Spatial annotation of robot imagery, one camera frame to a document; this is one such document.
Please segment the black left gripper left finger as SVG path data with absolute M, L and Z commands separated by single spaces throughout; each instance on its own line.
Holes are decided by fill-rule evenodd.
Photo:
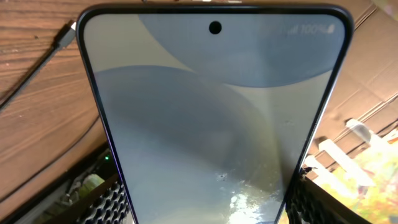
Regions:
M 45 224 L 124 223 L 130 213 L 126 191 L 114 174 L 61 214 Z

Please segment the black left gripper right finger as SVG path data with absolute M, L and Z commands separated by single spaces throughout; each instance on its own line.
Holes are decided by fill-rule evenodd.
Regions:
M 370 224 L 311 181 L 312 170 L 301 168 L 290 185 L 285 206 L 290 224 Z

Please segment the Samsung Galaxy smartphone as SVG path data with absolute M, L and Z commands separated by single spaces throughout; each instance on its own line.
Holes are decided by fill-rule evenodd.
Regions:
M 103 3 L 76 40 L 136 223 L 275 223 L 354 31 L 336 4 Z

